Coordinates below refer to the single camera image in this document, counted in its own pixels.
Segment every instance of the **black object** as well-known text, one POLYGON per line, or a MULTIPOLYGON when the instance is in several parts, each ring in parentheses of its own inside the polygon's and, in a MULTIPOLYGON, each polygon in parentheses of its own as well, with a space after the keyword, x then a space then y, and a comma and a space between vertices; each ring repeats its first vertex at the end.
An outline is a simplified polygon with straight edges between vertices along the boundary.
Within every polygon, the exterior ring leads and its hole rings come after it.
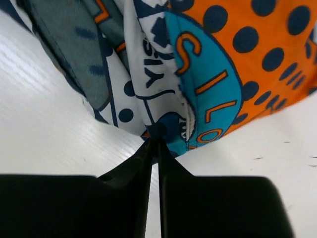
POLYGON ((99 178, 0 176, 0 237, 143 238, 153 157, 159 167, 163 238, 293 237, 268 179, 195 177, 163 140, 147 140, 99 178))

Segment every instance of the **cloth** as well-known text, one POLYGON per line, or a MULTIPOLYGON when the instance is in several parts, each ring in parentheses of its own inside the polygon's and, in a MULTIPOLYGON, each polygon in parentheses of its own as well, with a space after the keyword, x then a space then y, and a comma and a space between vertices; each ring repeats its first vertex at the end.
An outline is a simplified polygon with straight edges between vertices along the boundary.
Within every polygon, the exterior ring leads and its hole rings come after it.
POLYGON ((317 90, 315 0, 1 0, 93 116, 175 156, 317 90))

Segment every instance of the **orange letter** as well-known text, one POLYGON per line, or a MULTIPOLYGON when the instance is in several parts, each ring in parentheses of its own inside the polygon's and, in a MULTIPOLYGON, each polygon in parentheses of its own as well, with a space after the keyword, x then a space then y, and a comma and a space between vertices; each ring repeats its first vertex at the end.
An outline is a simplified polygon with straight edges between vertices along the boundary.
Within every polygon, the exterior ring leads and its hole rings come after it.
POLYGON ((206 111, 206 123, 211 121, 211 113, 214 111, 218 111, 220 109, 223 108, 227 108, 227 107, 231 107, 231 106, 235 106, 237 104, 237 100, 231 101, 231 102, 227 102, 227 103, 223 103, 223 104, 219 104, 218 106, 215 106, 213 108, 210 108, 206 111))
POLYGON ((196 88, 195 90, 196 94, 199 95, 206 92, 208 89, 215 86, 217 83, 225 79, 227 76, 228 76, 227 70, 224 70, 223 72, 221 72, 220 74, 216 75, 211 80, 209 80, 207 83, 203 84, 199 88, 196 88))
POLYGON ((214 141, 214 140, 217 140, 218 137, 219 137, 221 134, 222 134, 222 129, 213 129, 213 130, 210 130, 210 131, 206 131, 206 132, 204 132, 204 133, 201 133, 201 134, 198 136, 197 141, 198 141, 199 143, 209 143, 209 142, 212 142, 212 141, 214 141), (210 133, 215 133, 215 132, 217 133, 217 135, 216 135, 213 139, 211 139, 211 140, 203 140, 203 136, 208 135, 208 134, 210 134, 210 133))
POLYGON ((183 66, 177 70, 178 75, 182 75, 190 67, 189 55, 184 48, 185 41, 189 41, 190 43, 193 44, 193 46, 194 46, 193 53, 195 55, 198 56, 202 51, 202 45, 195 35, 193 35, 191 32, 182 32, 177 37, 177 40, 176 40, 176 50, 177 50, 180 58, 183 60, 183 66))
POLYGON ((103 4, 103 2, 101 0, 95 0, 95 1, 101 9, 101 13, 95 17, 95 22, 98 24, 101 21, 106 20, 110 15, 109 15, 109 12, 107 11, 105 5, 103 4))

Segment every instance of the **polka dot fabric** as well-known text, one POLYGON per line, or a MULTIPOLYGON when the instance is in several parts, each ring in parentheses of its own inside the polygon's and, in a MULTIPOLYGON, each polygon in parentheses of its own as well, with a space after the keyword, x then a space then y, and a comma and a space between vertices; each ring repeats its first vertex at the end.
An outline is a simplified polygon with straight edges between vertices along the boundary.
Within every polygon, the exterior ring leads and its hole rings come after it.
POLYGON ((195 1, 185 10, 169 7, 201 26, 237 70, 243 104, 225 134, 316 91, 317 46, 309 39, 317 20, 315 0, 212 0, 195 1))

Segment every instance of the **gray fabric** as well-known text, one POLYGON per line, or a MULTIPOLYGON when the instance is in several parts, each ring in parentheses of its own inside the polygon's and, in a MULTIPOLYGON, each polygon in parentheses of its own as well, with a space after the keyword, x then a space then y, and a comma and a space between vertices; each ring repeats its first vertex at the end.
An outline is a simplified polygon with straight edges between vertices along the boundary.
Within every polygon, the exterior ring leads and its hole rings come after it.
MULTIPOLYGON (((98 6, 98 2, 96 0, 82 1, 85 3, 91 16, 96 17, 101 13, 101 8, 100 6, 98 6)), ((124 43, 123 16, 113 0, 100 0, 100 2, 109 12, 109 18, 101 22, 97 22, 97 25, 100 27, 103 34, 107 37, 112 47, 114 49, 117 49, 118 46, 124 43)), ((124 48, 117 53, 125 68, 128 70, 129 64, 126 49, 124 48)))
POLYGON ((57 60, 83 90, 92 107, 104 108, 109 98, 107 75, 100 69, 104 60, 97 25, 85 5, 78 0, 19 2, 32 15, 57 60))

